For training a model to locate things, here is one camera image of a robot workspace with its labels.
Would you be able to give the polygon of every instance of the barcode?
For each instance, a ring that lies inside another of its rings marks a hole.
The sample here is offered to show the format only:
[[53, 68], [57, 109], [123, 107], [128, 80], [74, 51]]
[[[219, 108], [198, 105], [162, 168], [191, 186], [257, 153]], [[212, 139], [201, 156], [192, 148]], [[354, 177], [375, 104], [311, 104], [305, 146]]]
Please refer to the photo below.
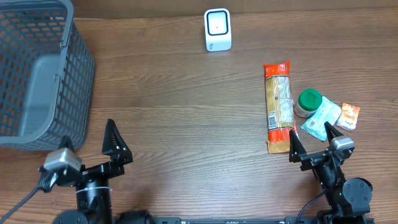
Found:
[[268, 116], [268, 129], [274, 129], [276, 128], [276, 117], [275, 115], [273, 116]]
[[312, 128], [312, 126], [315, 124], [315, 121], [311, 121], [310, 125], [308, 125], [308, 128]]

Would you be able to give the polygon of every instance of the gray plastic bin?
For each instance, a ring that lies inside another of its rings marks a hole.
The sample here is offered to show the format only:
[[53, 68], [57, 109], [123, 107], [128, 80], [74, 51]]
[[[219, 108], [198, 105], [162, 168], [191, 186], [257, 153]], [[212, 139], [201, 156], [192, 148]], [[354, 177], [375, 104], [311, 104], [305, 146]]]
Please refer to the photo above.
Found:
[[69, 0], [0, 0], [0, 145], [55, 150], [86, 138], [94, 59]]

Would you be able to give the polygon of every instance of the wooden tabletop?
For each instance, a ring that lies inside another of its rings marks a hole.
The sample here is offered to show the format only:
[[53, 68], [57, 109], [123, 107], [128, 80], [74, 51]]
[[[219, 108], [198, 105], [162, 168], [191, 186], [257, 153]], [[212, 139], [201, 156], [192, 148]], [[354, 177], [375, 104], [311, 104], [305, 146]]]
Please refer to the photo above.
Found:
[[[360, 106], [347, 179], [374, 186], [370, 216], [398, 222], [398, 9], [347, 9], [232, 15], [233, 46], [205, 49], [203, 16], [76, 21], [96, 60], [85, 146], [101, 155], [106, 120], [133, 152], [111, 179], [113, 212], [149, 209], [181, 218], [284, 218], [320, 191], [311, 171], [287, 154], [267, 153], [264, 63], [291, 61], [294, 98], [315, 88]], [[305, 120], [297, 118], [301, 126]], [[321, 142], [299, 129], [308, 152]], [[1, 149], [0, 216], [33, 189], [46, 152]], [[39, 192], [8, 223], [51, 223], [76, 208], [72, 188]], [[306, 215], [326, 209], [323, 198]]]

